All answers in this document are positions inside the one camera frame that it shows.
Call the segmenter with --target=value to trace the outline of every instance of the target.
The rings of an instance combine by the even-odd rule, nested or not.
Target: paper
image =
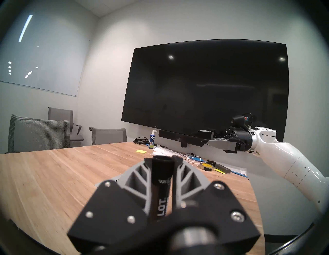
[[[144,150],[137,150],[136,152],[139,152],[139,153],[147,153],[147,151],[144,151]]]
[[[168,156],[168,157],[171,157],[173,155],[178,156],[179,153],[174,152],[172,150],[168,150],[168,149],[166,149],[164,147],[158,147],[157,146],[157,147],[155,147],[153,149],[153,153],[151,155],[153,155],[153,156]]]

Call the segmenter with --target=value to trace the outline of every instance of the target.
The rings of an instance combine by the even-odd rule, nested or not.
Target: white cable
[[[188,155],[184,155],[184,154],[179,154],[179,157],[181,157],[184,161],[190,163],[193,166],[198,166],[201,164],[201,158],[199,156],[194,156],[193,158],[199,158],[200,161],[196,161],[194,159],[191,159]]]

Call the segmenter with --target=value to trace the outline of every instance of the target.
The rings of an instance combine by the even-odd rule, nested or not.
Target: black cable
[[[250,116],[250,118],[249,118],[249,120],[248,120],[248,126],[252,126],[252,114],[251,113],[244,113],[244,114],[242,114],[243,116],[245,116],[245,115],[249,115]]]
[[[145,137],[145,136],[140,136],[140,137],[137,137],[135,140],[134,140],[134,143],[136,144],[141,144],[141,145],[145,145],[145,144],[148,144],[149,141],[148,139]]]

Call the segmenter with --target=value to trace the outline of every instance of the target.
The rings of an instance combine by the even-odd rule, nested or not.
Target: flat screen tv
[[[134,50],[122,121],[184,135],[223,130],[253,114],[253,128],[283,141],[288,109],[285,44],[200,40]]]

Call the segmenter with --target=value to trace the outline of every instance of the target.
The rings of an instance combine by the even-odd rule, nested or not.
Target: soundbar
[[[203,146],[202,138],[188,136],[184,134],[179,134],[175,132],[170,132],[166,130],[159,130],[159,137],[167,138],[170,140],[181,142],[181,147],[186,148],[187,144],[192,144],[196,146]]]

